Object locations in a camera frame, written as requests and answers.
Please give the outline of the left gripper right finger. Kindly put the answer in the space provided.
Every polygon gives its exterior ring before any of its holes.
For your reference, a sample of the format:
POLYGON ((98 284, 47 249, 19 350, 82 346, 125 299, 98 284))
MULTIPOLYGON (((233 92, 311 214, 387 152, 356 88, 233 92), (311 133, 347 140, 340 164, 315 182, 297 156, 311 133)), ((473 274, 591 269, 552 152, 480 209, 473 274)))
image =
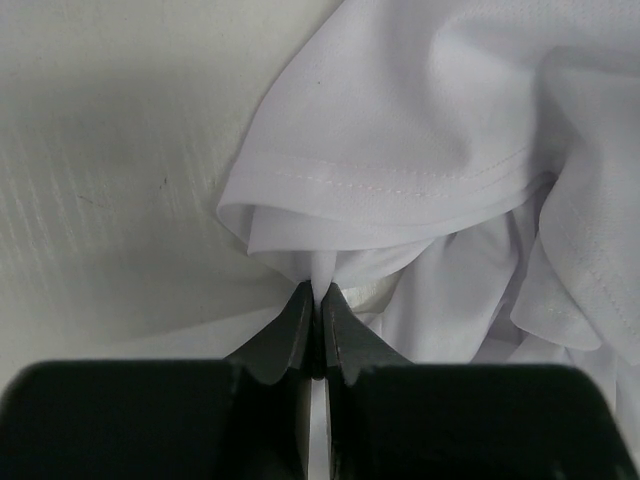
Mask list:
POLYGON ((561 365, 427 365, 321 304, 335 479, 635 479, 605 400, 561 365))

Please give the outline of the white t-shirt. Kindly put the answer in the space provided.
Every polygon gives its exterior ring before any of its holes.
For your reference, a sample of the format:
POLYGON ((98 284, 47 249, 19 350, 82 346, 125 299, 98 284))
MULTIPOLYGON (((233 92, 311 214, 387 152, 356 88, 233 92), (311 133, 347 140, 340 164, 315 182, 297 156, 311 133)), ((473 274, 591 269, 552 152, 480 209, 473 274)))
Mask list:
POLYGON ((637 2, 346 1, 216 212, 413 361, 580 368, 638 453, 637 2))

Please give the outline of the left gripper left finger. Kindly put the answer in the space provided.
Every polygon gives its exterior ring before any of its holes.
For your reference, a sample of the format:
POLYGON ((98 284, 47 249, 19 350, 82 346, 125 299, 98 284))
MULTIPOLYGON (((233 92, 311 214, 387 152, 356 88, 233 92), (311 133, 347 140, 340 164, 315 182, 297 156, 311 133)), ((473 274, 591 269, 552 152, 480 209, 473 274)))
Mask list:
POLYGON ((304 479, 313 296, 225 358, 49 361, 1 401, 5 479, 304 479))

